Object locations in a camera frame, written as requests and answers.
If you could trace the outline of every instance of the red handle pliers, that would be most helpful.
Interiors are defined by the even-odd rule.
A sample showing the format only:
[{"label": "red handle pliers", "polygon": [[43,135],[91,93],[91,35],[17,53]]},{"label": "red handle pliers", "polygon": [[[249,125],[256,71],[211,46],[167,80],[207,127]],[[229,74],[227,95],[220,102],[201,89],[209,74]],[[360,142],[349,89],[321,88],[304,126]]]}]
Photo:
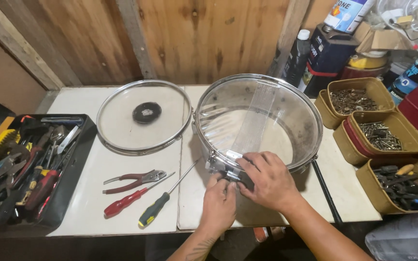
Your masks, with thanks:
[{"label": "red handle pliers", "polygon": [[136,181],[133,182],[132,184],[128,184],[128,185],[123,186],[123,187],[103,190],[103,194],[115,194],[115,193],[120,193],[120,192],[124,192],[124,191],[127,191],[127,190],[131,190],[131,189],[134,189],[138,186],[141,186],[144,183],[158,181],[161,178],[165,177],[166,175],[167,175],[167,173],[165,171],[153,169],[148,173],[127,174],[127,175],[122,175],[122,176],[115,177],[115,178],[112,178],[112,179],[108,179],[108,180],[104,181],[104,184],[110,183],[112,181],[124,180],[124,179],[136,179]]}]

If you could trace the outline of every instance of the white table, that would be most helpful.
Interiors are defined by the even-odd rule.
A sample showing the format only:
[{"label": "white table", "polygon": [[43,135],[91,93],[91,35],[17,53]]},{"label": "white table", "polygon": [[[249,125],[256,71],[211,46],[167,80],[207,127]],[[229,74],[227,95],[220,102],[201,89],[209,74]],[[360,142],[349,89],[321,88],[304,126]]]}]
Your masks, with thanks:
[{"label": "white table", "polygon": [[[196,107],[197,101],[207,86],[185,86]],[[117,88],[63,88],[56,97],[48,113],[87,114],[96,121],[96,114],[102,102]],[[355,175],[355,168],[347,163],[336,145],[333,131],[324,128],[322,145],[319,149],[318,164],[328,185],[330,194],[344,222],[381,220],[363,191]],[[117,234],[149,234],[195,229],[202,212],[202,199],[209,174],[200,162],[171,194],[171,199],[159,216],[147,227],[138,226],[142,212],[168,191],[180,174],[200,156],[200,144],[191,128],[183,134],[183,139],[156,153],[128,157],[115,154],[105,148],[98,138],[93,143],[88,160],[78,181],[69,208],[61,226],[48,236],[100,236]],[[134,192],[102,194],[103,189],[122,186],[117,181],[103,185],[103,181],[127,174],[144,173],[149,166],[176,174],[147,192],[143,197],[110,219],[103,217],[104,209],[113,201]],[[295,181],[305,199],[329,222],[333,221],[327,201],[312,168]],[[237,219],[233,227],[285,225],[280,214],[267,210],[241,195],[237,196]]]}]

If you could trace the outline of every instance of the metal rim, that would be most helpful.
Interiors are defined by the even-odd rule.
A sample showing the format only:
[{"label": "metal rim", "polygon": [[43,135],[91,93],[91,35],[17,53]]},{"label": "metal rim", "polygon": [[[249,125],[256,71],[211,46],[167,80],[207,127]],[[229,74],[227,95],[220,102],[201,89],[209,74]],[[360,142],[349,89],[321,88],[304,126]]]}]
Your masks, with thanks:
[{"label": "metal rim", "polygon": [[201,129],[201,125],[198,119],[198,115],[200,113],[200,108],[202,105],[202,102],[204,100],[204,98],[217,86],[231,81],[231,80],[235,80],[235,79],[242,79],[242,78],[248,78],[248,79],[258,79],[258,80],[270,80],[273,81],[274,83],[277,84],[281,84],[282,87],[285,87],[289,90],[291,90],[293,93],[295,93],[296,95],[298,95],[308,106],[309,108],[312,110],[313,115],[317,121],[317,125],[318,125],[318,137],[317,137],[317,143],[314,146],[313,150],[309,153],[309,156],[306,157],[305,159],[303,159],[302,161],[295,163],[295,164],[288,164],[287,168],[290,171],[295,171],[297,169],[299,169],[302,166],[305,166],[307,164],[309,164],[314,157],[317,154],[317,151],[319,151],[319,147],[321,145],[322,142],[322,135],[323,135],[323,124],[322,124],[322,117],[319,114],[319,111],[317,110],[317,108],[315,107],[315,105],[311,102],[311,100],[302,92],[300,92],[297,88],[294,88],[293,86],[290,86],[289,83],[287,83],[284,80],[281,79],[277,79],[274,77],[270,77],[270,76],[266,76],[266,75],[262,75],[262,74],[255,74],[255,73],[246,73],[246,74],[236,74],[236,75],[232,75],[232,76],[228,76],[225,77],[223,79],[220,79],[216,82],[214,82],[211,86],[209,86],[209,88],[207,88],[207,90],[202,94],[202,96],[199,98],[198,101],[198,105],[196,107],[196,110],[193,113],[193,118],[195,121],[195,125],[196,125],[196,131],[200,137],[200,140],[202,141],[202,143],[209,149],[209,151],[212,151],[213,154],[213,158],[216,160],[220,160],[234,168],[237,169],[242,169],[241,166],[236,163],[235,161],[231,160],[229,157],[227,157],[226,155],[220,153],[216,147],[214,147],[206,138],[206,136],[203,134],[202,129]]},{"label": "metal rim", "polygon": [[[100,129],[100,122],[101,122],[101,114],[104,110],[104,108],[107,106],[107,104],[116,96],[118,96],[120,93],[129,90],[131,88],[135,88],[138,86],[141,86],[143,84],[149,84],[149,83],[157,83],[157,84],[164,84],[164,85],[168,85],[168,87],[174,88],[175,90],[177,90],[178,92],[180,92],[184,98],[187,100],[188,102],[188,115],[186,117],[185,122],[182,124],[182,127],[174,134],[172,135],[170,138],[160,142],[159,144],[156,145],[152,145],[152,146],[148,146],[148,147],[141,147],[141,148],[127,148],[127,147],[122,147],[119,146],[117,144],[114,144],[113,142],[109,141],[103,134],[103,132]],[[182,137],[183,132],[185,132],[186,128],[189,125],[189,122],[191,120],[191,115],[193,114],[193,107],[191,107],[191,100],[189,99],[188,94],[180,87],[177,86],[171,82],[168,81],[163,81],[163,80],[141,80],[141,81],[136,81],[136,82],[132,82],[129,84],[126,84],[120,88],[118,88],[117,90],[115,90],[115,92],[113,92],[101,105],[97,116],[96,116],[96,125],[97,125],[97,133],[98,136],[101,138],[102,142],[104,143],[104,145],[114,151],[117,152],[119,154],[123,154],[123,155],[144,155],[144,154],[149,154],[155,151],[159,151],[169,145],[171,145],[172,143],[174,143],[176,140],[179,140]]]}]

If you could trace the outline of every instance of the hand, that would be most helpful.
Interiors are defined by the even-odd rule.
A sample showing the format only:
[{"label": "hand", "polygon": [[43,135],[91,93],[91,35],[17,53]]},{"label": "hand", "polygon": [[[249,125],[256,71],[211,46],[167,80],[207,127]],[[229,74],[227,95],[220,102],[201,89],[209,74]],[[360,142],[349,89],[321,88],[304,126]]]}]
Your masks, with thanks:
[{"label": "hand", "polygon": [[202,217],[198,228],[215,232],[219,237],[235,222],[236,215],[236,184],[222,179],[220,173],[212,175],[204,194]]},{"label": "hand", "polygon": [[236,162],[254,182],[254,191],[238,182],[240,193],[259,205],[281,212],[298,196],[301,197],[293,177],[276,154],[269,151],[249,152]]}]

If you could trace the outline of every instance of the clear drum head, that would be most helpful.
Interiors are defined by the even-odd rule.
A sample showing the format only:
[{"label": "clear drum head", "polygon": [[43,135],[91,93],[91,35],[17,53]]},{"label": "clear drum head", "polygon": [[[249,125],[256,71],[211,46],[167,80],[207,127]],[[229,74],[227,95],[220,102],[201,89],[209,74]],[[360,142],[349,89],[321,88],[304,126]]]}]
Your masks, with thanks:
[{"label": "clear drum head", "polygon": [[203,142],[227,161],[259,84],[277,86],[258,152],[277,154],[289,169],[316,155],[322,138],[321,117],[311,101],[290,84],[258,74],[234,75],[212,84],[199,100],[197,128]]},{"label": "clear drum head", "polygon": [[189,124],[191,105],[182,88],[161,80],[122,86],[104,101],[97,129],[107,146],[146,154],[179,138]]}]

